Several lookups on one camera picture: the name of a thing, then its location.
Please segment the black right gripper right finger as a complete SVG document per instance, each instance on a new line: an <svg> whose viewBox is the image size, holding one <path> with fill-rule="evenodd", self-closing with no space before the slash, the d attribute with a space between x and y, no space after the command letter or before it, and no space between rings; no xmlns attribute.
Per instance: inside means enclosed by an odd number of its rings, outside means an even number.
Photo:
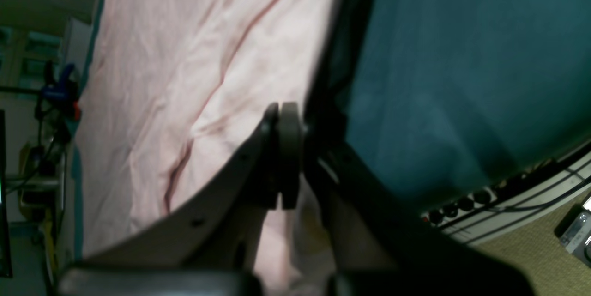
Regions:
<svg viewBox="0 0 591 296"><path fill-rule="evenodd" d="M533 296L511 265L461 245L392 196L345 142L302 150L296 103L281 107L283 208L312 187L336 271L328 296Z"/></svg>

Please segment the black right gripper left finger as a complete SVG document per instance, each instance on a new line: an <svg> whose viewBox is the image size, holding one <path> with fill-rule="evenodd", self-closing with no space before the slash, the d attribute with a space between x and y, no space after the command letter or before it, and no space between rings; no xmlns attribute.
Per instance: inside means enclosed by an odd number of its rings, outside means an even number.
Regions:
<svg viewBox="0 0 591 296"><path fill-rule="evenodd" d="M167 217L68 268L60 296L261 296L253 265L277 201L270 158L279 106L203 189Z"/></svg>

